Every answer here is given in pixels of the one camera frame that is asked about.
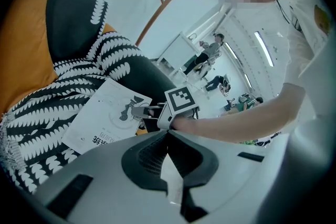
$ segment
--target person standing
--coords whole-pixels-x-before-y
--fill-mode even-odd
[[[215,42],[208,45],[204,42],[200,42],[201,46],[204,48],[200,56],[198,56],[194,61],[192,61],[187,69],[184,71],[185,75],[188,75],[191,70],[193,70],[197,65],[200,63],[204,63],[207,59],[209,59],[212,55],[219,52],[219,48],[223,44],[224,35],[223,34],[217,34],[215,36]]]

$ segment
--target hand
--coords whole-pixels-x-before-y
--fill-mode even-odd
[[[172,122],[172,127],[177,131],[194,134],[195,122],[196,120],[188,119],[182,116],[177,116]]]

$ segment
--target person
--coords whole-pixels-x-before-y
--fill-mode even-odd
[[[242,112],[248,109],[251,109],[259,104],[262,104],[264,102],[262,97],[257,97],[256,99],[249,98],[244,103],[238,103],[235,105],[234,108],[230,109],[226,113],[223,113],[222,116],[225,115],[232,115],[238,112]]]
[[[202,53],[192,61],[187,69],[184,71],[185,75],[188,75],[191,70],[194,69],[200,63],[204,63],[207,59],[209,59],[212,55],[215,55],[219,52],[219,48],[223,44],[224,35],[219,33],[215,36],[215,42],[208,45],[205,42],[200,41],[201,46],[204,48]]]
[[[229,111],[231,110],[232,106],[234,105],[233,102],[235,101],[234,98],[232,98],[232,100],[226,100],[227,101],[227,105],[224,106],[225,111]]]
[[[275,0],[229,1],[239,4]],[[287,36],[289,62],[279,95],[261,105],[225,117],[194,121],[177,117],[172,123],[176,130],[227,142],[242,142],[272,135],[296,119],[306,94],[299,80],[300,74],[313,56],[328,42],[328,37],[334,33],[334,28],[331,27],[330,12],[323,0],[289,0],[289,2],[291,10]]]
[[[225,86],[219,85],[219,90],[222,93],[222,95],[227,96],[229,94],[229,91],[231,90],[231,85],[228,83]]]
[[[208,74],[212,66],[215,64],[216,59],[221,55],[222,55],[222,52],[219,51],[218,53],[209,57],[209,59],[207,59],[202,65],[200,65],[199,68],[196,69],[196,72],[198,72],[201,79],[203,79]]]
[[[224,87],[225,92],[229,91],[229,83],[228,83],[227,80],[225,80],[225,78],[223,76],[215,76],[213,80],[209,81],[205,85],[205,90],[207,90],[208,92],[213,91],[213,90],[217,89],[217,87],[219,85],[222,85]]]
[[[248,93],[244,93],[241,96],[238,97],[239,103],[244,103],[247,99],[250,98],[250,95]]]

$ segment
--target black vent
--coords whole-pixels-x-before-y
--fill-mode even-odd
[[[162,136],[139,152],[139,162],[141,166],[147,172],[157,177],[161,176],[162,164],[167,155],[165,139],[166,136]]]
[[[203,155],[200,151],[184,143],[176,136],[168,137],[168,154],[182,177],[187,176],[200,166]]]
[[[47,208],[59,217],[66,219],[92,180],[93,178],[90,176],[78,175]]]

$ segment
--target black slot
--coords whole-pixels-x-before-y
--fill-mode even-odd
[[[59,217],[66,219],[92,180],[93,178],[90,176],[78,175],[47,208]]]
[[[250,159],[251,161],[256,161],[256,162],[262,162],[263,159],[265,158],[264,156],[256,155],[256,154],[251,154],[247,152],[240,152],[238,154],[239,157],[245,158],[245,159]]]

